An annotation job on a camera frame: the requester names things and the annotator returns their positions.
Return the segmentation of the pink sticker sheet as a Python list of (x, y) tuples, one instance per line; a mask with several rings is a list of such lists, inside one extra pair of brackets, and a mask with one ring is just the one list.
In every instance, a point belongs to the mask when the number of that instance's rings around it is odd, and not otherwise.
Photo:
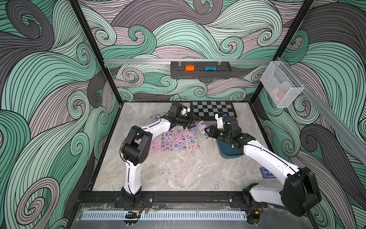
[(155, 122), (161, 122), (162, 120), (162, 116), (160, 114), (155, 114), (151, 116), (151, 122), (155, 123)]
[(173, 151), (174, 143), (173, 143), (173, 133), (172, 131), (164, 132), (160, 135), (160, 151)]
[(187, 151), (188, 131), (184, 129), (178, 129), (173, 131), (173, 150), (174, 151)]
[(198, 139), (197, 131), (195, 129), (189, 129), (185, 131), (186, 146), (188, 151), (200, 149), (200, 141)]
[(210, 137), (208, 136), (208, 134), (206, 133), (205, 129), (207, 128), (207, 125), (205, 124), (204, 121), (198, 121), (195, 123), (196, 127), (200, 130), (200, 133), (206, 138), (206, 139), (210, 139)]
[(160, 152), (161, 151), (161, 147), (162, 147), (162, 142), (161, 139), (159, 139), (158, 137), (152, 139), (151, 141), (151, 145), (150, 145), (150, 153), (154, 153), (154, 152)]

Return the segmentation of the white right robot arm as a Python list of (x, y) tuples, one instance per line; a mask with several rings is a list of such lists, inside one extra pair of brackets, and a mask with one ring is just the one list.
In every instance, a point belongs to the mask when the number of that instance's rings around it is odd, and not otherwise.
[(227, 143), (242, 155), (254, 159), (271, 172), (280, 186), (261, 186), (254, 183), (244, 188), (244, 202), (247, 206), (265, 202), (286, 208), (295, 216), (307, 214), (321, 202), (322, 197), (315, 173), (308, 167), (299, 167), (276, 155), (239, 127), (233, 116), (216, 115), (217, 123), (205, 128), (213, 139)]

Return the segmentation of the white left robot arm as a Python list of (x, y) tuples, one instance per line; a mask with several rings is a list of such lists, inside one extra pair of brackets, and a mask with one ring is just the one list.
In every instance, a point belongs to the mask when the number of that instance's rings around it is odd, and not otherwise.
[(147, 126), (132, 126), (120, 147), (120, 157), (125, 163), (124, 195), (136, 197), (141, 192), (141, 164), (148, 157), (152, 139), (172, 130), (176, 126), (192, 129), (202, 121), (190, 108), (174, 102), (168, 112)]

